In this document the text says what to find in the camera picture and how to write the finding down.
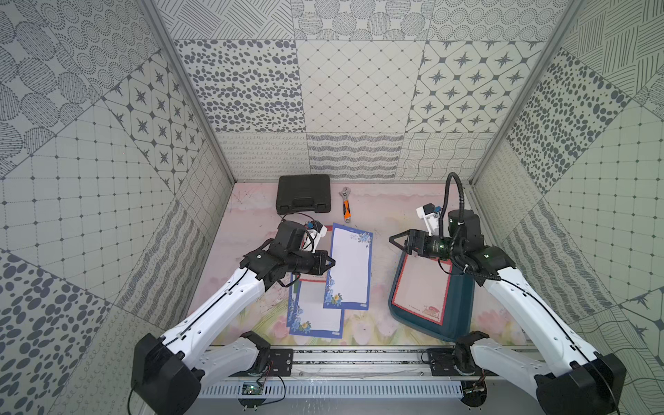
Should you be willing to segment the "blue floral stationery paper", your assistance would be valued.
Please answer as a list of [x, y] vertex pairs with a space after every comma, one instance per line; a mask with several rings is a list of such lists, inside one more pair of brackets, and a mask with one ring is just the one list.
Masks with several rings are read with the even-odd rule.
[[297, 281], [290, 287], [287, 327], [291, 335], [341, 339], [344, 312], [325, 309], [325, 283]]
[[323, 308], [367, 311], [370, 300], [374, 235], [368, 231], [334, 224]]

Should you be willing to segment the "red bordered stationery paper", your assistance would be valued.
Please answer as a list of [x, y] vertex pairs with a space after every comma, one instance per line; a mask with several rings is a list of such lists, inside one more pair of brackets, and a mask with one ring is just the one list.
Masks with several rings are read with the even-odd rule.
[[405, 255], [396, 275], [389, 305], [424, 323], [442, 326], [451, 271], [449, 260]]
[[[313, 238], [314, 240], [315, 250], [325, 250], [325, 251], [330, 250], [332, 230], [333, 230], [332, 226], [322, 226], [319, 232], [317, 232], [313, 228], [307, 230], [307, 232], [311, 235], [311, 238]], [[329, 274], [328, 271], [325, 271], [321, 276], [302, 273], [300, 279], [305, 282], [325, 283], [328, 274]]]

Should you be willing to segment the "teal plastic storage box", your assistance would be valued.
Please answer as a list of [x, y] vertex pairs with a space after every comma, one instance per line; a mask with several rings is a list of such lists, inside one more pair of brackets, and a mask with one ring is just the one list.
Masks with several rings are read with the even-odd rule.
[[[408, 254], [403, 253], [401, 255], [396, 275], [399, 267], [403, 264], [405, 255]], [[442, 326], [435, 326], [433, 323], [424, 323], [414, 316], [408, 316], [404, 311], [396, 311], [389, 305], [391, 295], [394, 293], [396, 275], [388, 297], [389, 311], [395, 320], [414, 330], [446, 342], [456, 342], [459, 337], [469, 333], [475, 292], [475, 281], [473, 279], [461, 275], [452, 266], [444, 322]]]

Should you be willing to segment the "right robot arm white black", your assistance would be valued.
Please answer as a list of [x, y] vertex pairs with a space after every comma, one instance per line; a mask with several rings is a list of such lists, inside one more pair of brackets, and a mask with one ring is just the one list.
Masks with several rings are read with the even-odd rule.
[[409, 229], [390, 243], [410, 255], [448, 261], [452, 282], [474, 281], [510, 313], [534, 342], [541, 361], [507, 349], [482, 331], [456, 339], [452, 349], [433, 354], [461, 375], [480, 375], [463, 392], [467, 406], [486, 400], [484, 375], [492, 373], [532, 396], [546, 414], [619, 413], [627, 369], [615, 354], [601, 354], [575, 333], [536, 293], [515, 261], [485, 244], [479, 216], [465, 206], [432, 203], [418, 210], [426, 230]]

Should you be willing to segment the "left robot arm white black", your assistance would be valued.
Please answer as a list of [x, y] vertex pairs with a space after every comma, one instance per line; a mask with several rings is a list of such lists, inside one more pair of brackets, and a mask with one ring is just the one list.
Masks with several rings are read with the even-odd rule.
[[281, 221], [274, 237], [247, 253], [230, 279], [175, 327], [160, 337], [145, 335], [134, 349], [131, 393], [155, 414], [183, 414], [202, 389], [235, 375], [257, 377], [263, 392], [271, 376], [289, 370], [292, 354], [273, 352], [268, 341], [249, 331], [234, 342], [212, 342], [242, 311], [273, 285], [283, 288], [304, 275], [323, 276], [335, 266], [317, 245], [328, 229], [319, 221]]

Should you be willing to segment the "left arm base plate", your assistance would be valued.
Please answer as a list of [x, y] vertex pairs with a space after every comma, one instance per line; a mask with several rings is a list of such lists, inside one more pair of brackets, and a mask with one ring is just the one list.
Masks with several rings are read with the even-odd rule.
[[268, 349], [259, 354], [259, 373], [282, 378], [290, 377], [293, 362], [293, 349]]

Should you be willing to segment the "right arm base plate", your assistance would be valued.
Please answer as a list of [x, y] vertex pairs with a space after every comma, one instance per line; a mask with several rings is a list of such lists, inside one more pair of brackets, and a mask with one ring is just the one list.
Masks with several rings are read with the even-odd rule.
[[425, 355], [433, 376], [465, 375], [463, 354], [456, 348], [427, 349]]

